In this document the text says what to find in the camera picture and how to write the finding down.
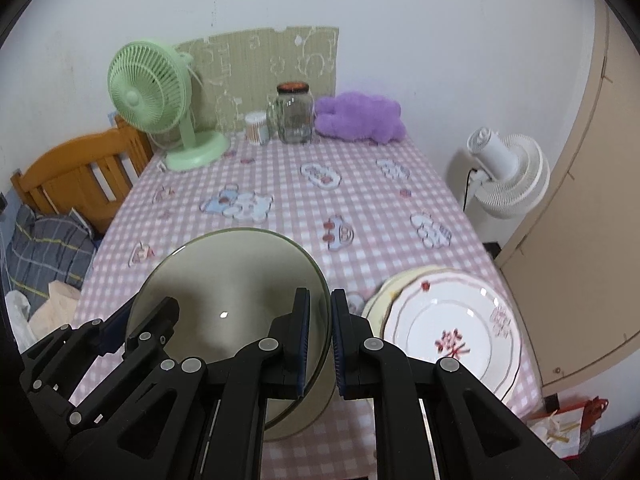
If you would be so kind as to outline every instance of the fan base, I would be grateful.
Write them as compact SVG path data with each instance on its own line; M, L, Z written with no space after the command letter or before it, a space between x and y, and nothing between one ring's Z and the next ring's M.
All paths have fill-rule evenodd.
M164 163L171 171L193 170L217 160L228 147L229 139L220 132L198 132L193 148L180 146L169 150Z

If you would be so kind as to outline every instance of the gray plaid fabric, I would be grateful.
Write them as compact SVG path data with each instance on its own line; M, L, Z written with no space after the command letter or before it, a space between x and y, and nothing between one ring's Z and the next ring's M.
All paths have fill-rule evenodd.
M59 280L80 289L93 256L91 237L76 218L37 216L21 206L6 268L13 289L31 304L29 317L49 298L50 282Z

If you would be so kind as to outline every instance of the beige door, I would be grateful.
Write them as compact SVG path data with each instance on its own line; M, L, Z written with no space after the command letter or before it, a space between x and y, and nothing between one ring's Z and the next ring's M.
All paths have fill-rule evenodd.
M502 266L545 395L640 348L640 56L613 15L604 74L567 178Z

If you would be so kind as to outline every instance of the fan stand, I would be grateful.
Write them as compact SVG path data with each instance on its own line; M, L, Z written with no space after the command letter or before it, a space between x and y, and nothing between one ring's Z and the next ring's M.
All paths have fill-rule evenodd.
M229 147L229 139L214 130L194 132L191 114L180 120L182 145L168 150L164 163L171 171L193 170L217 160Z

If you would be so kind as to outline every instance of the checkered tablecloth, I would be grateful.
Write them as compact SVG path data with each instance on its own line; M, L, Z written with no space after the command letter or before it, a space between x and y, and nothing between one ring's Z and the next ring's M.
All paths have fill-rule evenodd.
M465 269L504 294L460 206L410 140L253 146L236 139L223 158L197 170L173 173L157 157L151 161L98 250L75 325L106 319L181 245L236 225L273 230L301 244L329 289L344 288L357 313L387 278L430 264ZM98 359L72 402L119 361L117 355ZM514 388L509 407L525 415L540 392L524 349ZM262 478L366 476L375 470L374 450L369 403L334 396L311 427L264 444Z

